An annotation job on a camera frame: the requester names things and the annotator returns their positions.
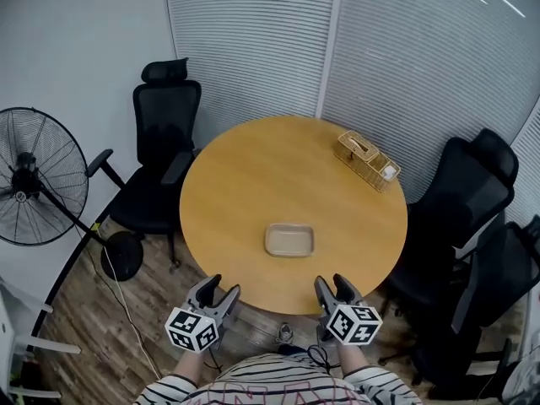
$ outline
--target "black round base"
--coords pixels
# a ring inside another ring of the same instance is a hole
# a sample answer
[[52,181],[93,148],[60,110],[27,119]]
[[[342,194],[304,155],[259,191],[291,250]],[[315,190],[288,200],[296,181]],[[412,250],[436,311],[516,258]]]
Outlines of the black round base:
[[[143,264],[143,245],[138,237],[127,231],[117,232],[109,237],[106,248],[119,282],[135,276]],[[107,253],[105,248],[101,250],[101,266],[105,274],[114,279],[115,275],[111,270]]]

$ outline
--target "shoe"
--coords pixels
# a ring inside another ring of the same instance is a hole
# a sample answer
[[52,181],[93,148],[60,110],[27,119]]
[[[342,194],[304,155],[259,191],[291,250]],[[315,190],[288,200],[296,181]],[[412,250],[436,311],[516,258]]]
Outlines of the shoe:
[[294,331],[291,326],[284,322],[279,328],[278,337],[276,337],[276,342],[281,343],[282,345],[290,345],[293,342]]

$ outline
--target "wicker tissue box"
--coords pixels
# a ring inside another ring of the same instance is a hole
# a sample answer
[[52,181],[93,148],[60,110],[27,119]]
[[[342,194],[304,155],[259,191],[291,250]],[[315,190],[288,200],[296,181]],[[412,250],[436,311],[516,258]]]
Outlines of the wicker tissue box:
[[345,132],[337,139],[334,154],[378,192],[384,192],[401,171],[394,161],[355,131]]

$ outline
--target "wooden floor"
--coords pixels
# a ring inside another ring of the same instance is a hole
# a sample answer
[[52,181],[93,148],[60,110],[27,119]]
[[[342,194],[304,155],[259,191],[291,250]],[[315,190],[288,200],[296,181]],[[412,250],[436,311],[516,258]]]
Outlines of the wooden floor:
[[[120,227],[111,221],[101,227],[102,235],[111,235]],[[187,290],[205,275],[192,259],[180,235],[176,238],[176,256],[182,260],[179,269],[170,273],[165,237],[149,236],[143,241],[144,262],[137,275],[121,283],[133,322],[143,335],[144,344],[159,366],[168,374],[181,356],[167,338],[164,323],[175,306],[183,303]],[[89,243],[88,249],[98,271],[100,246]],[[116,291],[116,284],[107,279]],[[379,290],[366,298],[381,307]],[[111,291],[95,274],[87,251],[75,263],[53,302],[54,312],[47,316],[40,336],[77,344],[80,355],[39,352],[37,359],[51,389],[62,394],[66,404],[129,404],[146,384],[155,379],[137,337],[127,322],[123,309]],[[275,334],[284,321],[294,329],[294,343],[307,347],[316,343],[316,317],[285,316],[238,304],[232,327],[225,334],[216,359],[224,366],[276,349]],[[522,302],[515,305],[497,324],[484,331],[483,350],[499,349],[504,339],[519,343],[523,323]],[[412,344],[414,335],[402,317],[390,310],[375,341],[364,348],[368,360],[393,354]],[[387,369],[396,372],[410,384],[414,369],[408,358],[391,362]],[[215,370],[205,368],[204,381],[211,381]],[[425,397],[430,384],[424,381],[415,390]],[[493,403],[494,400],[481,401]]]

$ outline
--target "striped shirt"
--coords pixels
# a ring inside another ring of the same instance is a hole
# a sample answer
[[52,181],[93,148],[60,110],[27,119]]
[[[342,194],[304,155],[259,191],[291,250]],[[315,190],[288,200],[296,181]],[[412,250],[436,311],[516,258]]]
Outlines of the striped shirt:
[[366,366],[334,378],[307,354],[264,354],[246,359],[198,388],[179,375],[168,375],[146,387],[135,404],[280,404],[359,403],[421,404],[420,399],[388,370]]

